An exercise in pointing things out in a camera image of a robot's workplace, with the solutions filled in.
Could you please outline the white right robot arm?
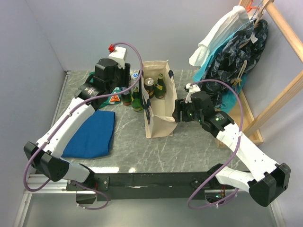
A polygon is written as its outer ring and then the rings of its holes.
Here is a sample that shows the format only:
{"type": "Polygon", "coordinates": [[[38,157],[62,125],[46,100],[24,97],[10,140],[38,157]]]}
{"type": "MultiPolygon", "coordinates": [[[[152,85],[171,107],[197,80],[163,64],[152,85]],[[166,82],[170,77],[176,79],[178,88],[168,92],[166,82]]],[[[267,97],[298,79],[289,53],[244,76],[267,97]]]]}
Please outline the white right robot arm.
{"type": "Polygon", "coordinates": [[[232,150],[249,169],[246,173],[221,166],[220,172],[207,177],[210,187],[219,188],[225,184],[241,189],[262,207],[268,206],[288,188],[290,167],[286,163],[277,163],[263,153],[240,131],[227,113],[215,110],[206,92],[194,91],[185,99],[177,99],[172,116],[176,122],[200,123],[205,131],[232,150]]]}

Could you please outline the silver top beverage can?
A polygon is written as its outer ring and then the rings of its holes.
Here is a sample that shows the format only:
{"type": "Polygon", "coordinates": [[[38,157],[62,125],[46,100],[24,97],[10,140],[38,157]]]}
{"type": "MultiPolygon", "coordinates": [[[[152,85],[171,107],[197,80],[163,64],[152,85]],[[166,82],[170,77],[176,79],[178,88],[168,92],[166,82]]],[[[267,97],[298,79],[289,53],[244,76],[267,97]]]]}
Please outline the silver top beverage can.
{"type": "Polygon", "coordinates": [[[144,88],[149,95],[149,99],[154,97],[154,80],[153,78],[147,78],[144,81],[144,88]]]}

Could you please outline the folded green t-shirt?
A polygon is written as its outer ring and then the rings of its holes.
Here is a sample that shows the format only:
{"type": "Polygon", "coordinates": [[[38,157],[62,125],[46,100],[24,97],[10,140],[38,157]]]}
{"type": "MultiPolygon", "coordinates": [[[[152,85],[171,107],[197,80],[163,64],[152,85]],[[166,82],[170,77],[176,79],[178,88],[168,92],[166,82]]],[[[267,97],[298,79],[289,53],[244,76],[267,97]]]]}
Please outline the folded green t-shirt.
{"type": "MultiPolygon", "coordinates": [[[[120,87],[116,87],[113,90],[112,94],[116,94],[118,92],[121,92],[121,88],[120,87]]],[[[107,105],[116,105],[116,104],[119,104],[119,103],[121,103],[121,95],[110,96],[110,97],[108,97],[108,99],[105,102],[103,102],[101,104],[101,106],[99,107],[99,109],[101,109],[101,108],[103,108],[103,107],[105,107],[107,105]]]]}

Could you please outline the red cap cola bottle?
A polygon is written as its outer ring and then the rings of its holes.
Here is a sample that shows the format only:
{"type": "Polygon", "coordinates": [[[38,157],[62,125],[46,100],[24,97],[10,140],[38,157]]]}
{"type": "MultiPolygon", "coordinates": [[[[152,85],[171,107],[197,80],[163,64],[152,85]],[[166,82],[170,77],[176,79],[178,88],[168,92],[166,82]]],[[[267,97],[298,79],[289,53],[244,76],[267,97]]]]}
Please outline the red cap cola bottle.
{"type": "Polygon", "coordinates": [[[122,103],[125,106],[131,105],[131,91],[127,90],[126,87],[122,87],[123,93],[121,94],[122,103]]]}

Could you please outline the beige canvas tote bag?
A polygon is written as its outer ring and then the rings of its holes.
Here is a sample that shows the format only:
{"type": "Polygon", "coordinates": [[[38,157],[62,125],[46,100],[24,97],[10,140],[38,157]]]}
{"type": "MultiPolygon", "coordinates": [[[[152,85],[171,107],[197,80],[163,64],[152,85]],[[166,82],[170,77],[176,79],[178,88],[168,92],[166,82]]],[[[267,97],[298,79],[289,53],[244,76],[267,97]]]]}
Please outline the beige canvas tote bag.
{"type": "Polygon", "coordinates": [[[175,109],[175,100],[177,100],[177,92],[173,71],[170,69],[168,61],[144,61],[139,86],[142,95],[141,103],[144,110],[146,138],[173,135],[177,126],[172,116],[175,109]],[[156,82],[159,74],[163,75],[166,94],[161,99],[150,98],[148,91],[144,88],[144,82],[148,78],[152,78],[156,82]]]}

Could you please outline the folded blue cloth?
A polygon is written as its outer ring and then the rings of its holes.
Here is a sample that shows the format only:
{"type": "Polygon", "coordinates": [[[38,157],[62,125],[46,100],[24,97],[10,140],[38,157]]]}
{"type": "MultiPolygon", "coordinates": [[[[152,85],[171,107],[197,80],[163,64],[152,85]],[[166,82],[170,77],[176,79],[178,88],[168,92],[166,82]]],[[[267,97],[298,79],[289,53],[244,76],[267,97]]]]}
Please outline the folded blue cloth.
{"type": "Polygon", "coordinates": [[[77,130],[64,149],[63,158],[92,159],[109,155],[116,113],[96,111],[77,130]]]}

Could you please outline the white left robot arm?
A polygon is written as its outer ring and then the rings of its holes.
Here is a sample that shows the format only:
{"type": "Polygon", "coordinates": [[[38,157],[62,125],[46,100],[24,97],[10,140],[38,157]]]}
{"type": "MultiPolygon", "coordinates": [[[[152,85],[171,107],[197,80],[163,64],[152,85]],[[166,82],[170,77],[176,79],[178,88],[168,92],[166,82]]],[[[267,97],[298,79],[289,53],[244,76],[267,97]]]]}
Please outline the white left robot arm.
{"type": "Polygon", "coordinates": [[[77,181],[89,190],[94,186],[94,172],[82,164],[73,164],[62,159],[67,144],[80,126],[105,102],[116,87],[127,87],[130,79],[130,64],[114,57],[103,58],[71,99],[66,111],[54,126],[37,142],[27,142],[24,152],[28,166],[32,166],[50,180],[77,181]]]}

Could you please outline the wooden clothes rack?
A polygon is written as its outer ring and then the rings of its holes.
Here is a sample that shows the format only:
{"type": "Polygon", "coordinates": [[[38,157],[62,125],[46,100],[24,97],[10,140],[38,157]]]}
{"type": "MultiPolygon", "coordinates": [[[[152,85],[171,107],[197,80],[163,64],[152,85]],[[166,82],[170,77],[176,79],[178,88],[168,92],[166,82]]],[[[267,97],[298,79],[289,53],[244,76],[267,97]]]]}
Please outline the wooden clothes rack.
{"type": "Polygon", "coordinates": [[[269,37],[260,61],[231,111],[243,132],[262,149],[302,145],[303,140],[303,3],[267,0],[263,10],[269,37]]]}

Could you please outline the white hanging shirt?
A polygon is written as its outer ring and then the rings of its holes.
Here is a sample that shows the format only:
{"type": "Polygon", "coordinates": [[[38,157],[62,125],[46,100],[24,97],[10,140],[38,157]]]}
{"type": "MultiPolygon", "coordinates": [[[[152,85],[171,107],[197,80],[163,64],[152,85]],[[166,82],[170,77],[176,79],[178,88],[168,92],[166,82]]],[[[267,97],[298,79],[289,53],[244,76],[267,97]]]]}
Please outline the white hanging shirt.
{"type": "Polygon", "coordinates": [[[229,36],[249,21],[244,7],[234,6],[231,11],[220,18],[206,37],[198,44],[198,48],[189,58],[189,64],[201,67],[208,56],[215,51],[229,36]]]}

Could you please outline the green glass bottle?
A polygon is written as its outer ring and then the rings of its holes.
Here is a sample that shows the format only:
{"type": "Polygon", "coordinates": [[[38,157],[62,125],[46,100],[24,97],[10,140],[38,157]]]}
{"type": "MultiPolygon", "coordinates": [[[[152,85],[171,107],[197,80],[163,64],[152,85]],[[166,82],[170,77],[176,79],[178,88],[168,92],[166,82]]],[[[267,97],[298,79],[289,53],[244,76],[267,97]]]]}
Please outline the green glass bottle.
{"type": "Polygon", "coordinates": [[[134,111],[138,112],[143,109],[141,102],[140,102],[141,95],[139,94],[139,88],[134,87],[132,96],[131,96],[131,105],[134,111]]]}
{"type": "Polygon", "coordinates": [[[158,99],[162,99],[166,94],[166,86],[163,74],[158,75],[158,80],[154,86],[154,95],[158,99]]]}

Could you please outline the blue cap water bottle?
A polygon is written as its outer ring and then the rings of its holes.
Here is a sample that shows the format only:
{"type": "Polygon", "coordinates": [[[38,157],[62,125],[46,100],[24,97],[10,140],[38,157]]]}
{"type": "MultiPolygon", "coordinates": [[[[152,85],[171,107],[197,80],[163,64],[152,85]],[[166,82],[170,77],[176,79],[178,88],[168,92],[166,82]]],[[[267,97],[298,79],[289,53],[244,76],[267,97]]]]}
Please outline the blue cap water bottle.
{"type": "Polygon", "coordinates": [[[131,89],[131,94],[134,92],[135,88],[139,88],[137,78],[138,78],[139,74],[138,73],[133,73],[131,74],[131,81],[130,81],[130,86],[134,85],[133,88],[131,89]]]}

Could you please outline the orange plastic hanger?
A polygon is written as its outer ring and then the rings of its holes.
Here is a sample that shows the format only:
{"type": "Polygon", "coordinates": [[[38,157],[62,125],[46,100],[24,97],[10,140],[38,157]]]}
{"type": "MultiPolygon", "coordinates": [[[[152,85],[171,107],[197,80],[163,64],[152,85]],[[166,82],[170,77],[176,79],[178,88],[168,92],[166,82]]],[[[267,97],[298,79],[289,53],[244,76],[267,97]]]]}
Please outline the orange plastic hanger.
{"type": "Polygon", "coordinates": [[[253,0],[250,0],[249,4],[245,7],[247,13],[249,13],[252,9],[258,9],[258,7],[252,5],[253,0]]]}

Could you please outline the dark patterned hanging shirt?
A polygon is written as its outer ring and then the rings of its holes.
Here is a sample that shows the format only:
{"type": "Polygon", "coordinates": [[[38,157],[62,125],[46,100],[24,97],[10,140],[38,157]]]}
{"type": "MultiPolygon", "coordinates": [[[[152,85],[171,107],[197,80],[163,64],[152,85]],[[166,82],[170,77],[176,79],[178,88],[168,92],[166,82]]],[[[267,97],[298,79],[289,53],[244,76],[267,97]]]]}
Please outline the dark patterned hanging shirt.
{"type": "Polygon", "coordinates": [[[268,38],[268,23],[261,19],[251,21],[242,30],[232,34],[210,56],[194,75],[193,80],[220,80],[238,94],[248,74],[257,65],[268,38]]]}

